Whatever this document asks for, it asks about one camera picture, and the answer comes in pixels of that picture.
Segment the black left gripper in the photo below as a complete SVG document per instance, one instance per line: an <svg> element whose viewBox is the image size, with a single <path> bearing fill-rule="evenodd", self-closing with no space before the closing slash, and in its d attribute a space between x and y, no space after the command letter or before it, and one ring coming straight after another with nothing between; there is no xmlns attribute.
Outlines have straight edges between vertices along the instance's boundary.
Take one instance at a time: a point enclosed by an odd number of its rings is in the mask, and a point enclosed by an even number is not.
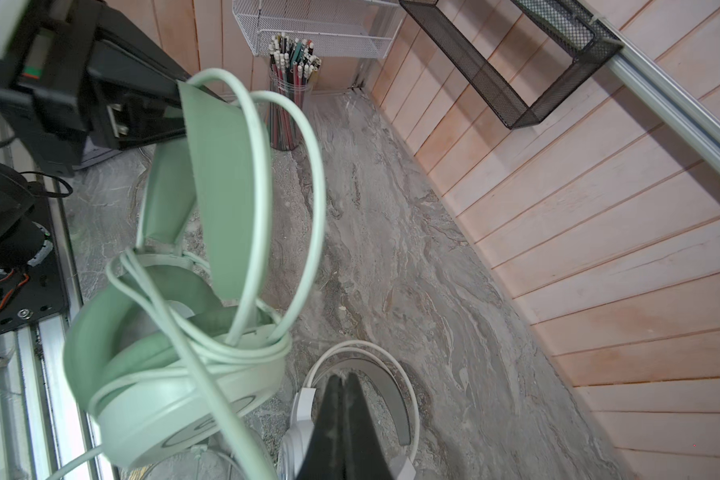
<svg viewBox="0 0 720 480"><path fill-rule="evenodd" d="M0 1L0 114L44 172L184 136L188 78L104 1Z"/></svg>

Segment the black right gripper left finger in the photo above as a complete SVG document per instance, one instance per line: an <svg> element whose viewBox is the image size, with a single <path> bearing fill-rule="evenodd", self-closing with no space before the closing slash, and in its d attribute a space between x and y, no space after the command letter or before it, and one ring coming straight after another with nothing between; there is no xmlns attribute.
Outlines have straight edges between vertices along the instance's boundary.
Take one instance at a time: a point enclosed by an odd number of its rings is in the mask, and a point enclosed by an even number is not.
<svg viewBox="0 0 720 480"><path fill-rule="evenodd" d="M315 427L297 479L343 479L343 380L328 379Z"/></svg>

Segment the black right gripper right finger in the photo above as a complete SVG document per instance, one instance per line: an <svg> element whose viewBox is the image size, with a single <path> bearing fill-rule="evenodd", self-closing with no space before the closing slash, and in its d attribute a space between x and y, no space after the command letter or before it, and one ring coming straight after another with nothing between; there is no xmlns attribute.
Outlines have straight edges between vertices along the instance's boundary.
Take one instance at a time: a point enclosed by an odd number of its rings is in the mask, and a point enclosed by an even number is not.
<svg viewBox="0 0 720 480"><path fill-rule="evenodd" d="M344 478L392 480L358 376L343 382Z"/></svg>

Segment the mint green headphones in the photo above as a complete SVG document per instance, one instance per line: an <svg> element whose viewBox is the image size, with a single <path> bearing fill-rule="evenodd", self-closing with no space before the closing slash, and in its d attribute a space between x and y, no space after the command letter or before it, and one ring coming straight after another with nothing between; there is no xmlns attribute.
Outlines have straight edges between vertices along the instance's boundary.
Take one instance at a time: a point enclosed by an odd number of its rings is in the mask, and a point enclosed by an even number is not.
<svg viewBox="0 0 720 480"><path fill-rule="evenodd" d="M275 468L244 417L279 389L291 327L321 261L327 192L320 144L293 101L211 68L178 85L186 134L158 145L135 244L65 340L66 380L101 434L98 453L131 469L221 434L250 479ZM295 121L312 174L307 258L290 305L261 297L273 221L262 103Z"/></svg>

